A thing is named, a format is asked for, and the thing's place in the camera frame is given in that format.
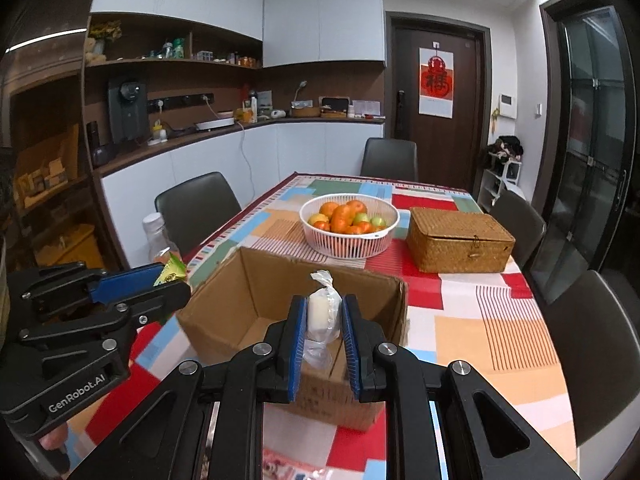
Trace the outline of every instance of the wicker basket lid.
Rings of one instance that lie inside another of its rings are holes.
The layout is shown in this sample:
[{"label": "wicker basket lid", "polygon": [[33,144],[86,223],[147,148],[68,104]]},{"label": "wicker basket lid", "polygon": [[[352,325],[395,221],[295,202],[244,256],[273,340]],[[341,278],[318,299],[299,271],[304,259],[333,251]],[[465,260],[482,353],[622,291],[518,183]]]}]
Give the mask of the wicker basket lid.
[{"label": "wicker basket lid", "polygon": [[431,238],[513,242],[514,238],[491,215],[412,207],[411,220],[420,232]]}]

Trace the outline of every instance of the chair backrest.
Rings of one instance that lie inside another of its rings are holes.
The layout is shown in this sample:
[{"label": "chair backrest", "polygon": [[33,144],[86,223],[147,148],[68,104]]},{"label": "chair backrest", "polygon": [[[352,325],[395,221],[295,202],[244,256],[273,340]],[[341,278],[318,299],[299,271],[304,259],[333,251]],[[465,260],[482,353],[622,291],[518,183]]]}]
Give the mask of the chair backrest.
[{"label": "chair backrest", "polygon": [[418,182],[418,149],[400,139],[367,139],[360,176]]},{"label": "chair backrest", "polygon": [[508,189],[500,193],[489,213],[516,239],[511,256],[522,269],[545,235],[545,221],[529,202]]},{"label": "chair backrest", "polygon": [[219,172],[187,180],[156,197],[169,238],[185,256],[240,212],[238,199]]},{"label": "chair backrest", "polygon": [[562,365],[580,446],[640,391],[638,334],[594,270],[583,273],[543,315]]}]

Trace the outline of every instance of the white plastic basket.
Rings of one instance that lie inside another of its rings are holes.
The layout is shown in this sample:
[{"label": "white plastic basket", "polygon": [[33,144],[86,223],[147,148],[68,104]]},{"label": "white plastic basket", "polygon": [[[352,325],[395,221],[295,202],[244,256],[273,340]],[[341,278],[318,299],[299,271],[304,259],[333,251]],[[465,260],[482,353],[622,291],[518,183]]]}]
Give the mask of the white plastic basket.
[{"label": "white plastic basket", "polygon": [[[325,202],[335,202],[340,205],[350,200],[360,200],[367,206],[370,218],[380,216],[388,226],[382,231],[365,235],[341,235],[322,231],[309,225],[307,220],[311,215],[320,211]],[[369,195],[335,193],[313,198],[300,208],[300,221],[305,232],[307,243],[320,254],[341,260],[370,258],[385,251],[394,237],[394,229],[400,221],[398,209],[388,202]]]}]

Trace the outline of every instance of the bottle cap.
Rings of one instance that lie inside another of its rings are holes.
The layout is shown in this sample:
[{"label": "bottle cap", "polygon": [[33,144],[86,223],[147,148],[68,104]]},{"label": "bottle cap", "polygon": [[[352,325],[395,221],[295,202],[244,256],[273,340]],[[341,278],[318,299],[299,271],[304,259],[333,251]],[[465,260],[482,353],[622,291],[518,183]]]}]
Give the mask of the bottle cap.
[{"label": "bottle cap", "polygon": [[160,213],[151,213],[142,219],[145,233],[155,233],[164,227],[164,218]]}]

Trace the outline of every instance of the colorful tablecloth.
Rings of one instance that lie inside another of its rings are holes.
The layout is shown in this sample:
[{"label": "colorful tablecloth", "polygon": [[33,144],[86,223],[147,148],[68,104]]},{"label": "colorful tablecloth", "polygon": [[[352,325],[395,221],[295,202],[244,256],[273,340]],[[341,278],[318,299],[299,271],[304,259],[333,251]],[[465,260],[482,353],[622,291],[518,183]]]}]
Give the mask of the colorful tablecloth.
[{"label": "colorful tablecloth", "polygon": [[[400,210],[388,250],[367,260],[345,261],[322,256],[306,244],[300,206],[314,196],[336,192],[376,196]],[[188,264],[190,283],[197,288],[238,246],[401,276],[408,283],[407,347],[423,361],[470,362],[575,468],[574,426],[564,377],[520,269],[510,259],[501,274],[418,272],[404,241],[408,209],[413,206],[480,211],[471,196],[460,190],[294,174],[203,243]],[[145,327],[132,350],[131,377],[70,421],[67,449],[72,463],[85,457],[179,362],[194,357],[175,317],[163,327]],[[438,434],[437,418],[434,422]],[[332,480],[385,478],[384,416],[362,433],[266,406],[264,447],[286,456],[292,466],[331,469]],[[444,461],[441,468],[446,473]]]}]

